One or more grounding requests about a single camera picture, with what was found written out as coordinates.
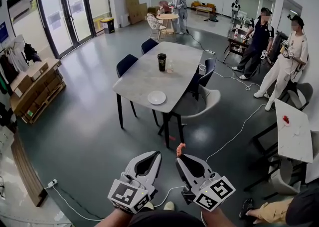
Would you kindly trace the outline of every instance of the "marble tabletop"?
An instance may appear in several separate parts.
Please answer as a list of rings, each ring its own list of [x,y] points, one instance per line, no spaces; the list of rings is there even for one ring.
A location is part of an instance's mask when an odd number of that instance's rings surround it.
[[[278,154],[302,162],[313,162],[313,144],[308,116],[300,110],[275,99],[278,124]],[[284,116],[289,118],[286,126]]]
[[[158,54],[167,56],[166,64],[173,61],[174,72],[159,71]],[[177,104],[194,76],[202,51],[177,43],[162,42],[143,55],[113,86],[122,97],[147,108],[169,113]],[[148,95],[162,91],[166,100],[152,105]]]

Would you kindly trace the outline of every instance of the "white plate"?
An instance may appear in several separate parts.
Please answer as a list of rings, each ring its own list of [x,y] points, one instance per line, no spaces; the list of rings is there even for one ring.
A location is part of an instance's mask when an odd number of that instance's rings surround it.
[[[148,95],[148,100],[154,105],[159,105],[166,100],[166,95],[161,91],[153,91]]]

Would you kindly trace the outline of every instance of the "black tumbler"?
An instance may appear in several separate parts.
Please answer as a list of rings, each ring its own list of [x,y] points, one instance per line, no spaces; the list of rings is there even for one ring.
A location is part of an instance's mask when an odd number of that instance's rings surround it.
[[[166,68],[166,54],[158,54],[159,71],[164,72]]]

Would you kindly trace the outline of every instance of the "black shirt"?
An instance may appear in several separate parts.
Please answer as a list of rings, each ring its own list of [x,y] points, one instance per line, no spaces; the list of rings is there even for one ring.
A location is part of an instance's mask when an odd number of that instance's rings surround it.
[[[291,201],[286,214],[289,226],[312,223],[311,227],[319,226],[319,188],[299,193]]]
[[[274,38],[275,36],[274,28],[271,26],[271,31],[269,31],[268,23],[261,25],[260,19],[256,24],[253,22],[251,26],[255,28],[252,45],[255,47],[257,52],[267,50],[269,38]]]

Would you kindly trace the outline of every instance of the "wooden pallet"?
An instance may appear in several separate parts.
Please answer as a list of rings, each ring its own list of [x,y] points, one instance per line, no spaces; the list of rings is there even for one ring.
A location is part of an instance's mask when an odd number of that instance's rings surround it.
[[[66,84],[62,82],[62,84],[58,85],[54,91],[52,91],[49,96],[45,99],[45,101],[42,103],[42,105],[39,107],[39,109],[34,113],[33,117],[29,121],[30,124],[35,123],[40,115],[43,113],[43,111],[49,106],[49,104],[53,101],[53,99],[63,90],[63,88],[66,87]]]

